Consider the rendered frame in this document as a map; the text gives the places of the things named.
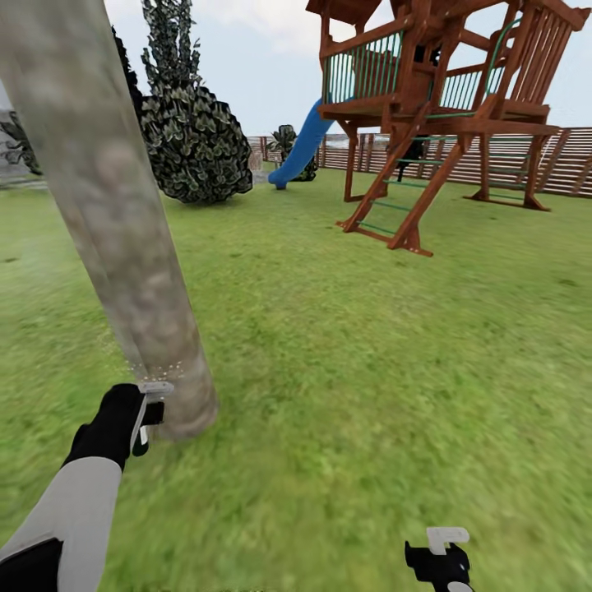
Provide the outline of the pesticide atomizer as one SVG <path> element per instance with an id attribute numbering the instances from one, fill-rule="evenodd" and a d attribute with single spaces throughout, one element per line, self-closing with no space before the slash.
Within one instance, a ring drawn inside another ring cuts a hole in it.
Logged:
<path id="1" fill-rule="evenodd" d="M 142 456 L 146 453 L 149 447 L 149 438 L 146 426 L 141 427 L 137 434 L 136 442 L 132 448 L 132 454 L 134 456 Z"/>

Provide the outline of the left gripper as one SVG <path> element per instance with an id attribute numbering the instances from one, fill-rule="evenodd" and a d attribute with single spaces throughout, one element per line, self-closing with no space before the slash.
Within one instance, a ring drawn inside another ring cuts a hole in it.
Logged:
<path id="1" fill-rule="evenodd" d="M 142 418 L 141 427 L 161 423 L 164 415 L 164 402 L 149 402 Z"/>

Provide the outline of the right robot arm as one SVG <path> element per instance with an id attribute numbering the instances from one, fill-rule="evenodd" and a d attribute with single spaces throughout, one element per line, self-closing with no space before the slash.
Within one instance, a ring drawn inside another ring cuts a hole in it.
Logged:
<path id="1" fill-rule="evenodd" d="M 433 583 L 435 592 L 474 592 L 469 586 L 468 566 L 460 548 L 449 544 L 469 542 L 464 527 L 427 527 L 428 548 L 410 548 L 405 542 L 405 559 L 419 581 Z"/>

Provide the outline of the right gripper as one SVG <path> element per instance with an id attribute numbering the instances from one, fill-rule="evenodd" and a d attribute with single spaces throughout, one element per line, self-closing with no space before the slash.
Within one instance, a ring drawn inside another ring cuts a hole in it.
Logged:
<path id="1" fill-rule="evenodd" d="M 460 548 L 450 547 L 445 555 L 433 555 L 428 548 L 410 548 L 409 541 L 405 542 L 405 559 L 409 568 L 415 570 L 415 575 L 419 581 L 428 581 L 434 583 L 434 574 L 437 569 L 449 567 L 453 571 L 459 572 L 469 581 L 468 566 L 465 555 Z"/>

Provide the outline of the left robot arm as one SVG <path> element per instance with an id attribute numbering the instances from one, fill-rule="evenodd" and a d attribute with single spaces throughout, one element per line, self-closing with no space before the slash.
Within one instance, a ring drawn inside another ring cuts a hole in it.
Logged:
<path id="1" fill-rule="evenodd" d="M 96 592 L 125 460 L 141 427 L 161 423 L 165 380 L 114 387 L 73 437 L 70 455 L 21 527 L 0 549 L 0 592 Z"/>

